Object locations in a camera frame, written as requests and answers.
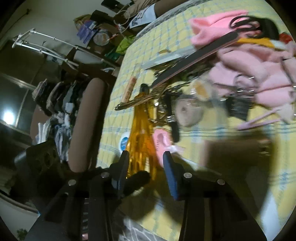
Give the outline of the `black nail file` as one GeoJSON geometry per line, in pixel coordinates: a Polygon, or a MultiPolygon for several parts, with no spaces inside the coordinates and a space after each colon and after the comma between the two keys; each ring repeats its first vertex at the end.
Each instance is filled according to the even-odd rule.
{"type": "Polygon", "coordinates": [[[202,47],[201,49],[185,57],[183,60],[180,60],[173,67],[167,69],[162,74],[160,74],[159,77],[157,77],[156,80],[151,84],[151,89],[158,87],[159,85],[170,80],[175,75],[179,74],[185,69],[216,53],[218,50],[236,43],[238,39],[239,35],[237,32],[229,32],[226,35],[220,37],[219,39],[202,47]]]}

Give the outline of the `round powder puff packet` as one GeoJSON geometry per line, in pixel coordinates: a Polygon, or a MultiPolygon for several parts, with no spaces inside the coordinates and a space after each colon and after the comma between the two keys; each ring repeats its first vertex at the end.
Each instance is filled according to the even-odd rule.
{"type": "Polygon", "coordinates": [[[179,99],[175,105],[175,118],[182,127],[192,127],[200,122],[204,115],[204,108],[195,99],[179,99]]]}

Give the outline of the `pink fabric cloth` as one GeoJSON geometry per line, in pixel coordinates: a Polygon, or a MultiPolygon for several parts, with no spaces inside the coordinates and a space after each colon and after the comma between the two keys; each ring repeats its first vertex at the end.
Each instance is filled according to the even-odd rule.
{"type": "Polygon", "coordinates": [[[191,37],[192,45],[196,48],[201,48],[232,32],[229,27],[231,20],[237,16],[244,15],[248,15],[247,10],[227,11],[202,18],[189,19],[189,24],[194,34],[191,37]]]}

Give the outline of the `yellow plaid table mat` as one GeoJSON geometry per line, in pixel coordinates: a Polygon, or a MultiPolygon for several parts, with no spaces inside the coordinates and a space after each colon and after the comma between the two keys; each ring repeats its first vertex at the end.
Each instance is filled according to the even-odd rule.
{"type": "MultiPolygon", "coordinates": [[[[104,119],[97,164],[108,166],[120,156],[120,142],[130,132],[133,109],[116,111],[123,91],[131,75],[138,80],[133,90],[137,95],[142,83],[152,83],[152,72],[140,66],[154,59],[157,53],[167,49],[175,51],[190,44],[192,30],[189,19],[204,17],[227,11],[244,9],[253,16],[273,20],[281,31],[286,31],[283,20],[266,1],[188,1],[168,11],[141,30],[127,49],[104,119]]],[[[234,126],[239,122],[230,118],[227,122],[217,120],[214,114],[194,107],[183,108],[195,123],[186,130],[180,130],[178,145],[183,147],[185,161],[194,169],[199,168],[198,154],[203,140],[212,138],[234,138],[238,133],[234,126]]],[[[276,240],[295,208],[295,124],[274,123],[262,132],[275,142],[275,155],[267,182],[259,169],[253,169],[247,176],[247,189],[242,193],[244,200],[254,200],[256,220],[268,240],[276,240]]],[[[163,191],[138,191],[128,197],[116,214],[116,240],[176,240],[180,231],[182,205],[172,201],[167,184],[157,185],[163,191]]]]}

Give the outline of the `grey metal nail file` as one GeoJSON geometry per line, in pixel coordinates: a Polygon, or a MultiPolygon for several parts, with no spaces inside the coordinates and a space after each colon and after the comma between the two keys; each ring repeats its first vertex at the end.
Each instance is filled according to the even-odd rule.
{"type": "Polygon", "coordinates": [[[194,46],[187,46],[185,48],[181,48],[173,52],[159,54],[156,58],[142,64],[142,69],[147,70],[149,68],[152,68],[176,59],[187,57],[192,53],[194,53],[196,50],[197,49],[194,46]]]}

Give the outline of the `pale pink bunny socks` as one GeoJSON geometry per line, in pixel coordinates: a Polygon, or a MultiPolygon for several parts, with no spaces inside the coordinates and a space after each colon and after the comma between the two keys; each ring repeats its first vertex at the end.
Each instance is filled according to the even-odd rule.
{"type": "Polygon", "coordinates": [[[291,123],[295,113],[295,56],[255,44],[234,45],[217,52],[209,80],[225,100],[248,97],[291,123]]]}

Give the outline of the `orange handled tool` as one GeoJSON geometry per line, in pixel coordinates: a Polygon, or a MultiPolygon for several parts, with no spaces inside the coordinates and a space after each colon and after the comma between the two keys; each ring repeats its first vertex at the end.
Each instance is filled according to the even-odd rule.
{"type": "Polygon", "coordinates": [[[255,39],[255,38],[240,38],[237,41],[237,44],[257,44],[268,48],[273,48],[277,50],[285,51],[287,50],[286,44],[278,41],[278,40],[271,40],[268,38],[261,38],[261,39],[255,39]]]}

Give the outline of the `black comb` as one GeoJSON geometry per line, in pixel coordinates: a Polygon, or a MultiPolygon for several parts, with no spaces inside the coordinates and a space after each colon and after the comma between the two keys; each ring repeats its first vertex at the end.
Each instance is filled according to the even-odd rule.
{"type": "Polygon", "coordinates": [[[246,121],[249,110],[253,107],[253,101],[248,97],[228,97],[226,99],[226,109],[228,116],[246,121]]]}

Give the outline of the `tan cork-like stick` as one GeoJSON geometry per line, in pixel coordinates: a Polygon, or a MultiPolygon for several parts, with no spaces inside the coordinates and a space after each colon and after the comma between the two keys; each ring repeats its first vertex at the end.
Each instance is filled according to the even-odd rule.
{"type": "Polygon", "coordinates": [[[123,93],[123,96],[122,96],[122,99],[121,99],[121,102],[122,103],[126,103],[129,101],[130,97],[131,97],[131,94],[132,94],[132,91],[133,91],[133,88],[135,86],[135,83],[137,81],[137,78],[135,76],[132,76],[128,83],[127,83],[127,86],[125,88],[125,91],[123,93]]]}

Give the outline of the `white drying rack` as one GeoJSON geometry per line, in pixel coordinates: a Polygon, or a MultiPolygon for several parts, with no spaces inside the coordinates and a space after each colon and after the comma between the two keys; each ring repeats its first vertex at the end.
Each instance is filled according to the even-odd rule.
{"type": "Polygon", "coordinates": [[[76,52],[74,54],[76,54],[77,52],[82,52],[84,54],[91,56],[92,58],[98,59],[100,62],[107,64],[111,68],[120,67],[120,64],[108,59],[100,53],[97,53],[93,50],[87,49],[79,45],[73,45],[69,42],[58,39],[57,37],[40,33],[36,31],[35,28],[32,28],[16,36],[11,47],[15,48],[16,46],[30,49],[39,54],[51,56],[52,58],[58,59],[66,63],[72,69],[76,69],[79,66],[79,64],[76,63],[74,60],[70,60],[71,58],[66,56],[66,50],[75,50],[76,52]],[[43,38],[49,39],[50,43],[47,44],[46,41],[42,44],[30,42],[28,39],[30,39],[33,35],[38,35],[42,36],[43,38]]]}

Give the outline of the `brown chair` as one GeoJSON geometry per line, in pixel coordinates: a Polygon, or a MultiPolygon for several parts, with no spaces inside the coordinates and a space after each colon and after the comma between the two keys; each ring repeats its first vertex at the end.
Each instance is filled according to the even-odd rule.
{"type": "Polygon", "coordinates": [[[89,167],[88,154],[104,88],[105,84],[101,79],[93,78],[83,93],[68,152],[68,165],[75,173],[84,172],[89,167]]]}

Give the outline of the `gold metal hair claw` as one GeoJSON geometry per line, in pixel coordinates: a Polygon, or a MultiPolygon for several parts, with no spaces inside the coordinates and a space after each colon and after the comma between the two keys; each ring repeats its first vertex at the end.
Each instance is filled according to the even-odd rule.
{"type": "Polygon", "coordinates": [[[152,99],[160,99],[165,94],[172,94],[173,96],[180,96],[183,93],[180,87],[171,87],[171,88],[160,88],[153,90],[150,94],[139,94],[133,100],[129,100],[128,102],[121,102],[115,106],[115,110],[123,110],[131,107],[135,107],[137,105],[148,102],[152,99]]]}

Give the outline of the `white paper sheet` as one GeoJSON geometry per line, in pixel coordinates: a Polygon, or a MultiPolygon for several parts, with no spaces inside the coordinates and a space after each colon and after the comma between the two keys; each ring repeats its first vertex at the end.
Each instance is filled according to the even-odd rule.
{"type": "Polygon", "coordinates": [[[133,29],[145,24],[150,24],[157,19],[154,10],[155,3],[141,10],[130,22],[129,28],[133,29]]]}

